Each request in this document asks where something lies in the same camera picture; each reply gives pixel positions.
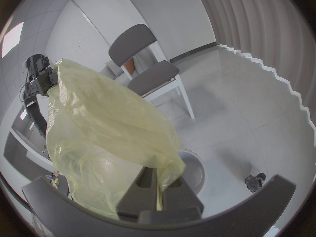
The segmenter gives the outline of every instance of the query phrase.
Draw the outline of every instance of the translucent plastic bag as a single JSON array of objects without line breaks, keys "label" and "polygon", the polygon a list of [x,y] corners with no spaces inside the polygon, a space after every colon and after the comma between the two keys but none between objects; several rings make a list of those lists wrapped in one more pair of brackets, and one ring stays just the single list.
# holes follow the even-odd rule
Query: translucent plastic bag
[{"label": "translucent plastic bag", "polygon": [[73,61],[55,64],[48,91],[47,149],[73,199],[117,217],[115,206],[142,166],[157,168],[163,191],[185,168],[170,121],[112,79]]}]

